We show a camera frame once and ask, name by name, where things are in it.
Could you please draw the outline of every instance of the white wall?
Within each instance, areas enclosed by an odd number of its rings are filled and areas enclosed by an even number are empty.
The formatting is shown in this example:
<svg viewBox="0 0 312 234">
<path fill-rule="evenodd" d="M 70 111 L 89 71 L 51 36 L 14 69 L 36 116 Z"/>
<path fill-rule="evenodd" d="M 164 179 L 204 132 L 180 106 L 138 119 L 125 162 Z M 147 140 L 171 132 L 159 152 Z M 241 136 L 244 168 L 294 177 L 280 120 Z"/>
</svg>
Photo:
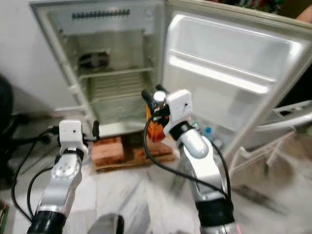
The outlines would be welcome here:
<svg viewBox="0 0 312 234">
<path fill-rule="evenodd" d="M 27 0 L 0 0 L 0 73 L 15 87 L 15 110 L 75 106 Z"/>
</svg>

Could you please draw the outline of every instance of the black cable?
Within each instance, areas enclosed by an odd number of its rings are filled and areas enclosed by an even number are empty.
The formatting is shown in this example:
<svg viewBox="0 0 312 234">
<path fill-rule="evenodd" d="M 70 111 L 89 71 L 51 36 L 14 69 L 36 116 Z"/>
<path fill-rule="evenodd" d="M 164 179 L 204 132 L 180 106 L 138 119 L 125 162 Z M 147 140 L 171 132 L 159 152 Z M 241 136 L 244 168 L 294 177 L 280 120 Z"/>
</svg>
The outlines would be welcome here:
<svg viewBox="0 0 312 234">
<path fill-rule="evenodd" d="M 35 180 L 37 179 L 37 177 L 39 175 L 41 175 L 42 173 L 44 172 L 47 172 L 49 170 L 51 170 L 53 167 L 48 167 L 48 168 L 45 168 L 45 169 L 42 169 L 41 171 L 39 171 L 37 174 L 34 175 L 34 177 L 31 179 L 29 185 L 28 185 L 28 190 L 27 190 L 27 208 L 28 208 L 28 211 L 30 213 L 30 216 L 32 218 L 34 218 L 34 213 L 33 211 L 31 210 L 31 206 L 30 206 L 30 194 L 31 194 L 31 189 L 33 187 L 33 184 L 35 182 Z"/>
<path fill-rule="evenodd" d="M 226 186 L 227 186 L 227 191 L 228 191 L 227 193 L 228 193 L 229 198 L 231 198 L 231 184 L 230 184 L 230 176 L 229 176 L 228 166 L 226 165 L 226 161 L 223 157 L 221 150 L 212 141 L 210 141 L 210 143 L 213 146 L 213 148 L 217 151 L 217 153 L 221 159 L 223 169 L 224 169 L 225 178 L 226 178 Z"/>
<path fill-rule="evenodd" d="M 44 131 L 43 133 L 39 134 L 38 137 L 35 139 L 34 143 L 32 144 L 32 146 L 30 147 L 26 157 L 23 159 L 23 161 L 19 164 L 16 172 L 15 172 L 15 175 L 14 175 L 14 178 L 13 178 L 13 185 L 12 185 L 12 188 L 11 188 L 11 198 L 12 198 L 12 201 L 13 201 L 13 204 L 14 206 L 25 216 L 25 218 L 27 218 L 30 222 L 32 221 L 31 217 L 28 216 L 28 214 L 19 206 L 19 204 L 17 203 L 16 201 L 16 198 L 15 198 L 15 185 L 16 185 L 16 182 L 17 182 L 17 177 L 19 175 L 19 172 L 20 172 L 20 169 L 21 167 L 23 166 L 23 164 L 25 163 L 25 161 L 27 160 L 27 158 L 30 156 L 32 150 L 34 149 L 36 143 L 38 142 L 38 140 L 40 139 L 41 136 L 43 136 L 44 134 L 46 134 L 47 132 Z"/>
<path fill-rule="evenodd" d="M 162 168 L 162 169 L 164 169 L 164 170 L 166 170 L 166 171 L 168 171 L 168 172 L 171 172 L 171 173 L 173 173 L 173 174 L 175 174 L 175 175 L 177 175 L 177 176 L 186 178 L 186 179 L 191 180 L 191 181 L 194 181 L 194 182 L 196 182 L 196 183 L 200 183 L 200 184 L 205 185 L 205 186 L 207 186 L 207 187 L 209 187 L 209 188 L 211 188 L 211 189 L 213 189 L 213 190 L 215 190 L 215 191 L 219 191 L 220 193 L 222 193 L 222 194 L 225 196 L 225 198 L 226 198 L 227 200 L 230 201 L 231 198 L 230 198 L 222 189 L 220 189 L 220 188 L 218 188 L 218 187 L 216 187 L 216 186 L 214 186 L 214 185 L 212 185 L 212 184 L 210 184 L 210 183 L 206 183 L 206 182 L 204 182 L 204 181 L 202 181 L 202 180 L 200 180 L 200 179 L 197 179 L 197 178 L 195 178 L 194 176 L 185 174 L 185 173 L 180 172 L 180 171 L 177 171 L 177 170 L 175 170 L 175 169 L 173 169 L 173 168 L 171 168 L 171 167 L 168 167 L 168 166 L 166 166 L 166 165 L 160 163 L 158 160 L 156 160 L 156 159 L 152 156 L 151 152 L 149 151 L 149 149 L 148 149 L 148 147 L 147 147 L 147 142 L 146 142 L 147 129 L 148 129 L 148 126 L 149 126 L 150 122 L 152 121 L 152 119 L 153 119 L 153 116 L 151 116 L 151 117 L 147 120 L 147 122 L 146 122 L 146 124 L 145 124 L 145 127 L 144 127 L 143 148 L 144 148 L 144 150 L 145 150 L 145 153 L 146 153 L 147 157 L 148 157 L 156 166 L 158 166 L 158 167 L 160 167 L 160 168 Z"/>
</svg>

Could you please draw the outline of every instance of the black chair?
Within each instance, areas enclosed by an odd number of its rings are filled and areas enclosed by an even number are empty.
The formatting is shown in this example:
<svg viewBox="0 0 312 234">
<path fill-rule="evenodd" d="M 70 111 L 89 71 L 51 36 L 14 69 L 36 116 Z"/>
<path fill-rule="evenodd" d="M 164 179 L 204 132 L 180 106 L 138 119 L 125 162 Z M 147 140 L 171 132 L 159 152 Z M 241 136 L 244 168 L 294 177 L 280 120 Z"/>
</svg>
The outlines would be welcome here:
<svg viewBox="0 0 312 234">
<path fill-rule="evenodd" d="M 29 144 L 35 140 L 43 143 L 49 143 L 50 139 L 43 136 L 40 139 L 36 137 L 27 139 L 14 139 L 13 134 L 21 124 L 27 124 L 28 118 L 24 115 L 12 117 L 13 111 L 13 91 L 10 83 L 0 75 L 0 179 L 5 179 L 8 185 L 12 185 L 14 170 L 9 167 L 8 161 L 13 152 L 21 145 Z"/>
</svg>

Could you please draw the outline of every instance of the refrigerator vent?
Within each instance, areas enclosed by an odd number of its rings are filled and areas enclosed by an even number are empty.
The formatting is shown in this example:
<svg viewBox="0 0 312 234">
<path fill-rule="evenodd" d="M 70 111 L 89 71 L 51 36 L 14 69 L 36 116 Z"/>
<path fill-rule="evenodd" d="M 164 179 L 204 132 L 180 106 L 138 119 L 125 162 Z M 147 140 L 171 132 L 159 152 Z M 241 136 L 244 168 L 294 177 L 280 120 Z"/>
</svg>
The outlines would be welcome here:
<svg viewBox="0 0 312 234">
<path fill-rule="evenodd" d="M 129 15 L 130 15 L 130 9 L 114 10 L 114 11 L 74 12 L 72 13 L 72 20 L 126 17 Z"/>
</svg>

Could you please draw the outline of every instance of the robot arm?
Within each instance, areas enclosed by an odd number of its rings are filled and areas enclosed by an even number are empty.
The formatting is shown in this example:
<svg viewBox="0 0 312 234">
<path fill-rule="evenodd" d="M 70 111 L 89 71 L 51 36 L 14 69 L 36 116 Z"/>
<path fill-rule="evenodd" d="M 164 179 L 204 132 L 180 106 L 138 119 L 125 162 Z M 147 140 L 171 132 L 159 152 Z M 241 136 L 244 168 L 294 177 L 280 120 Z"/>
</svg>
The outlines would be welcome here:
<svg viewBox="0 0 312 234">
<path fill-rule="evenodd" d="M 81 162 L 88 154 L 85 141 L 96 141 L 98 122 L 93 126 L 93 139 L 83 139 L 81 122 L 59 123 L 60 159 L 51 172 L 51 180 L 43 192 L 28 234 L 60 234 L 72 208 L 75 191 L 81 182 Z"/>
<path fill-rule="evenodd" d="M 168 93 L 161 85 L 156 86 L 156 93 L 150 96 L 142 92 L 147 102 L 153 121 L 164 127 L 164 134 L 170 134 L 177 142 L 180 158 L 189 175 L 208 187 L 191 181 L 191 190 L 198 210 L 203 234 L 239 234 L 240 229 L 233 217 L 233 205 L 230 196 L 225 196 L 225 186 L 220 171 L 214 161 L 214 148 L 204 136 L 189 123 L 192 113 L 191 93 L 179 90 Z"/>
</svg>

